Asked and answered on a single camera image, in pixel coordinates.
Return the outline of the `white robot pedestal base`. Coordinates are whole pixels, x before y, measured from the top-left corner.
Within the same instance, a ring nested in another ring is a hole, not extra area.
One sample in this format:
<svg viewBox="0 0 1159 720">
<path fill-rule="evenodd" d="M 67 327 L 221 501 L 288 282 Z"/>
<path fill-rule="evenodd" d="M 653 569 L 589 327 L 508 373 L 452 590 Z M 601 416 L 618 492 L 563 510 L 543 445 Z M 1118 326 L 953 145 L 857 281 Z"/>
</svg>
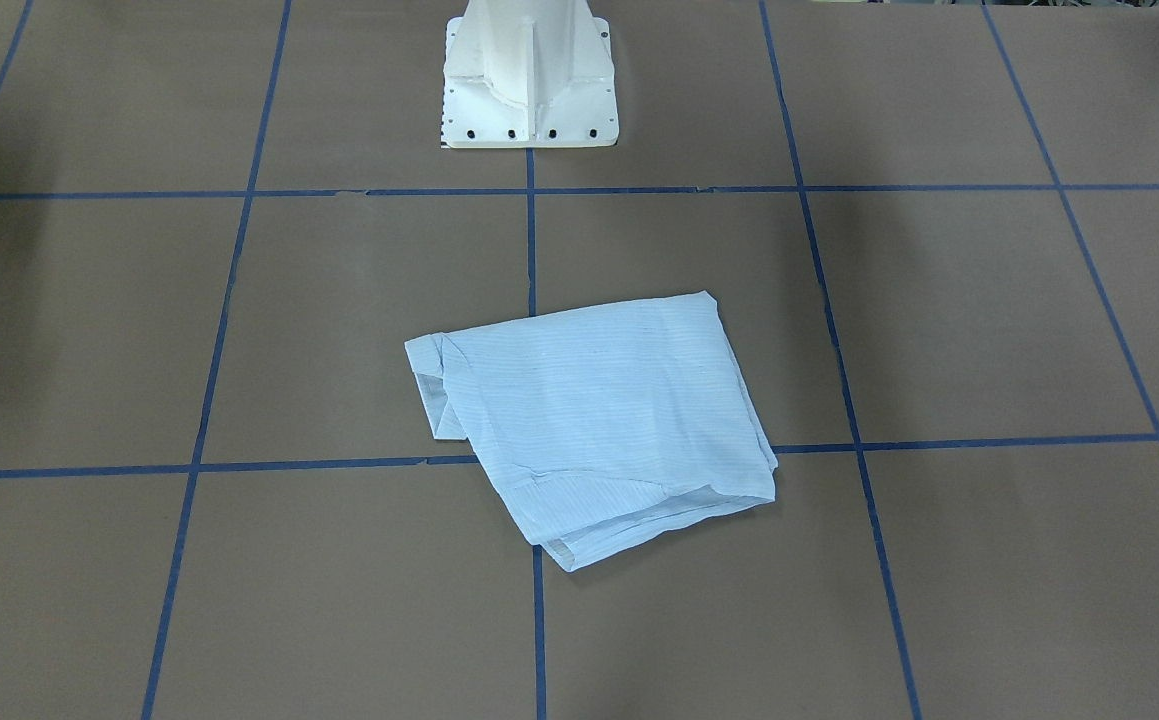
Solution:
<svg viewBox="0 0 1159 720">
<path fill-rule="evenodd" d="M 602 150 L 619 141 L 614 49 L 586 1 L 471 1 L 445 27 L 446 150 Z"/>
</svg>

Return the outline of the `light blue button shirt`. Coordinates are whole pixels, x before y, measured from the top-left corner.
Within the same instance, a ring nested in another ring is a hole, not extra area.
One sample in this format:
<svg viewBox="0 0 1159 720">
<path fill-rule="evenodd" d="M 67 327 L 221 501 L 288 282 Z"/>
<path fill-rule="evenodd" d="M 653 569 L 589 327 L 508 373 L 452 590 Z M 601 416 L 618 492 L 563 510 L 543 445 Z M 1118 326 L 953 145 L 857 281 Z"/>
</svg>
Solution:
<svg viewBox="0 0 1159 720">
<path fill-rule="evenodd" d="M 404 354 L 433 438 L 469 443 L 562 570 L 777 499 L 777 456 L 710 293 L 424 334 Z"/>
</svg>

